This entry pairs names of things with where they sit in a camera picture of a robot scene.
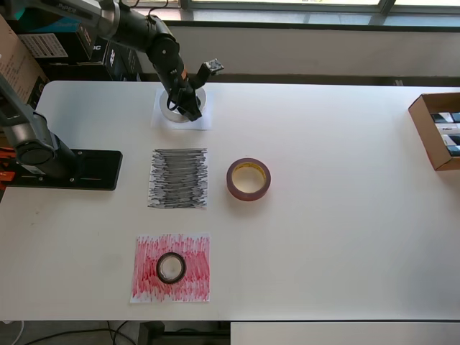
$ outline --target paper sheet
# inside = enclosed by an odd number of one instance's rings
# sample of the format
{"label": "paper sheet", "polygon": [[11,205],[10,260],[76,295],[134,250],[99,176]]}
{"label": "paper sheet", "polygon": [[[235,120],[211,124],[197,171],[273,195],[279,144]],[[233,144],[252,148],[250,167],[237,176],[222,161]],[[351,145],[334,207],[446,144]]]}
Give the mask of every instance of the paper sheet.
{"label": "paper sheet", "polygon": [[[209,247],[208,234],[138,236],[131,303],[208,302]],[[168,252],[180,254],[186,264],[184,278],[171,285],[161,282],[156,272],[158,259]]]}
{"label": "paper sheet", "polygon": [[147,206],[206,208],[208,150],[155,149],[150,166]]}

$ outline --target black mounting plate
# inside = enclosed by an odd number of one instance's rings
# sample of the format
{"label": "black mounting plate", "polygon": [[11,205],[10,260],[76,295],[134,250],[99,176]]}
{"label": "black mounting plate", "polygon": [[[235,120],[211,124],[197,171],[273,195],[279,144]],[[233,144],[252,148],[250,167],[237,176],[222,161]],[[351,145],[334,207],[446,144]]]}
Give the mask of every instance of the black mounting plate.
{"label": "black mounting plate", "polygon": [[8,170],[16,173],[13,181],[4,183],[14,187],[114,190],[120,172],[120,151],[73,149],[79,171],[72,178],[57,179],[32,174],[20,164]]}

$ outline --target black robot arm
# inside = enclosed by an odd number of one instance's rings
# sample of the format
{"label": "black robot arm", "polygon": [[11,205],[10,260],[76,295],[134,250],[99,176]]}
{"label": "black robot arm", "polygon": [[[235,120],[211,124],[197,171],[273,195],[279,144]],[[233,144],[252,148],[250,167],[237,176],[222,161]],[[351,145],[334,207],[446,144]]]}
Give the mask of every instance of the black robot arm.
{"label": "black robot arm", "polygon": [[[167,106],[191,121],[202,115],[196,89],[210,75],[223,69],[218,60],[202,64],[190,78],[179,54],[179,44],[158,17],[144,16],[116,0],[0,0],[0,14],[9,17],[25,7],[36,7],[72,17],[97,29],[98,35],[145,52],[168,93]],[[51,178],[69,178],[78,171],[78,162],[48,128],[46,119],[21,104],[6,80],[0,76],[0,125],[23,165]]]}

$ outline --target black tape roll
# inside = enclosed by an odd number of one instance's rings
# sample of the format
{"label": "black tape roll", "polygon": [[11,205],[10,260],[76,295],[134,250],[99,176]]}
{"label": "black tape roll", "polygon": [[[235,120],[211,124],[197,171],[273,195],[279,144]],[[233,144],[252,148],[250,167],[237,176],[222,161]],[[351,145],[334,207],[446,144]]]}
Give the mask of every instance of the black tape roll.
{"label": "black tape roll", "polygon": [[[182,268],[180,270],[180,272],[179,272],[179,275],[177,277],[173,278],[173,279],[166,278],[163,275],[162,270],[161,270],[162,263],[169,257],[175,257],[176,259],[178,259],[179,262],[180,262],[180,266]],[[184,278],[186,270],[187,270],[187,265],[185,264],[185,260],[182,257],[182,255],[179,255],[178,253],[174,253],[174,252],[165,253],[157,261],[157,276],[158,276],[158,279],[160,279],[160,281],[165,283],[165,284],[175,284],[177,282],[180,282],[182,280],[182,278]]]}

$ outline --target wall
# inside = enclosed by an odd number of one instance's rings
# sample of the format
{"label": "wall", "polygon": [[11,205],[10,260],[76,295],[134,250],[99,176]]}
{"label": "wall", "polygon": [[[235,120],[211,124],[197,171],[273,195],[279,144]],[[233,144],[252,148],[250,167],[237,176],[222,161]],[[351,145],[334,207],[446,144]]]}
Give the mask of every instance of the wall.
{"label": "wall", "polygon": [[[218,58],[225,73],[460,76],[460,34],[171,27],[190,72]],[[141,55],[146,73],[154,70]]]}

